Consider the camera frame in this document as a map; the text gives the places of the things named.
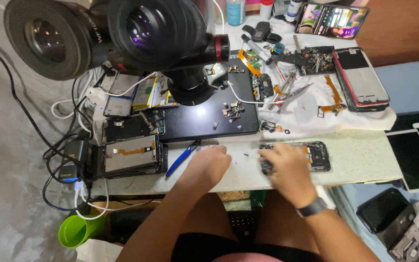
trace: black watch strap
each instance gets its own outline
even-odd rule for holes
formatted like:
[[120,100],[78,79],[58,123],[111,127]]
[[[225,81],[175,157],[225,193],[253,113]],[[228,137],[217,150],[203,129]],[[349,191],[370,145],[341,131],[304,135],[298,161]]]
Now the black watch strap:
[[314,214],[318,214],[326,208],[327,205],[324,202],[324,200],[320,197],[316,197],[316,199],[310,205],[297,209],[297,213],[301,217],[307,217]]

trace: concrete floor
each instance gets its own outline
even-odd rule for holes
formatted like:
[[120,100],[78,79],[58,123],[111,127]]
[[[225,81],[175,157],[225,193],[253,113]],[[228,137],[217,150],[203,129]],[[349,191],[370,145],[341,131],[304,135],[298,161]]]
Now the concrete floor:
[[[70,97],[72,81],[51,81],[28,68],[6,37],[2,15],[0,9],[0,54],[10,64],[17,94],[53,143],[70,120],[55,119],[50,105]],[[75,261],[75,251],[62,247],[57,237],[67,213],[50,208],[41,197],[49,176],[41,158],[46,149],[12,97],[9,77],[0,63],[0,262]],[[56,205],[72,207],[72,191],[52,183],[47,197]]]

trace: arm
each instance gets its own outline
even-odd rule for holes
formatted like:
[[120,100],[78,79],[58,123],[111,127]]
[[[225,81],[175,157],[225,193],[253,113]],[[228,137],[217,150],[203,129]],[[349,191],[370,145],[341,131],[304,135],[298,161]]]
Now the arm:
[[138,227],[117,262],[170,261],[182,225],[192,208],[224,176],[231,157],[226,147],[197,152],[158,208]]
[[[275,173],[269,177],[274,187],[295,208],[305,207],[316,199],[305,153],[300,148],[277,143],[274,150],[259,150],[259,153],[274,165]],[[334,211],[323,210],[305,220],[325,261],[379,261]]]

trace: white cloth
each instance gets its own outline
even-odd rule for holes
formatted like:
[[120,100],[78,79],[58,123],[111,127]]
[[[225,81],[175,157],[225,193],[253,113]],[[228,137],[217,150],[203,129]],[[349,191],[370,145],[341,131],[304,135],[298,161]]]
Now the white cloth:
[[[234,27],[226,24],[224,27],[224,34],[229,35],[231,46],[230,49],[240,50],[242,44],[245,50],[249,49],[241,39],[241,35],[244,33],[242,31],[242,27],[244,25],[250,25],[254,28],[259,21],[265,21],[265,19],[258,16],[250,16],[247,17],[247,21],[242,25]],[[286,51],[294,51],[294,26],[274,18],[271,18],[269,22],[271,23],[271,32],[282,36],[281,43],[285,45]],[[221,26],[216,27],[216,33],[222,33]],[[304,33],[298,33],[296,35],[302,49],[304,47],[315,46],[334,46],[336,49],[358,46],[355,40],[332,39],[324,36]],[[258,43],[258,45],[261,47],[267,44],[267,42]],[[271,66],[266,66],[263,63],[263,66],[260,70],[262,73],[270,75],[273,85],[282,84],[282,81],[278,79],[276,73],[272,71]],[[314,82],[314,84],[308,87],[308,89],[302,94],[287,100],[288,104],[283,106],[281,115],[277,114],[277,106],[275,106],[272,111],[268,110],[268,105],[265,105],[263,108],[258,108],[258,118],[260,120],[264,119],[274,122],[277,125],[282,126],[284,129],[288,129],[290,131],[290,134],[285,134],[284,132],[263,132],[261,134],[262,138],[260,138],[260,140],[286,138],[298,139],[331,132],[338,132],[343,129],[389,130],[392,128],[396,120],[396,114],[390,107],[382,112],[369,113],[356,113],[346,109],[342,110],[337,117],[334,116],[334,113],[331,112],[325,113],[324,118],[317,117],[318,105],[327,106],[334,104],[334,99],[332,98],[332,90],[326,84],[326,80],[324,78],[325,75],[326,74],[305,76],[303,78],[297,76],[297,81],[295,81],[292,91],[295,91],[308,83]],[[346,104],[336,75],[330,74],[330,78],[342,98],[342,103]],[[240,86],[233,87],[236,93],[237,90],[240,90],[240,88],[247,88]],[[271,102],[271,100],[272,98],[268,98],[265,102]],[[295,110],[307,111],[306,114],[301,117],[301,121],[299,123],[295,117]]]

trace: black repair mat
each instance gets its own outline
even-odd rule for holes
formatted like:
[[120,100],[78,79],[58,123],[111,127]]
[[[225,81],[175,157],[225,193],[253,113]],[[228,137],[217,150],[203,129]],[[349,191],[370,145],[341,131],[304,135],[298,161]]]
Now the black repair mat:
[[[237,57],[238,50],[230,52],[229,65],[237,66],[237,69],[244,69],[244,73],[230,73],[229,81],[233,84],[237,96],[245,101],[254,101],[251,87],[251,79],[248,68]],[[240,113],[232,123],[229,117],[224,117],[223,103],[228,105],[236,101],[230,87],[225,90],[218,89],[203,104],[195,106],[183,106],[164,109],[166,121],[166,132],[159,137],[163,143],[178,142],[195,139],[210,139],[228,136],[250,135],[258,131],[258,116],[255,104],[242,103],[245,111]],[[213,124],[219,122],[216,130]]]

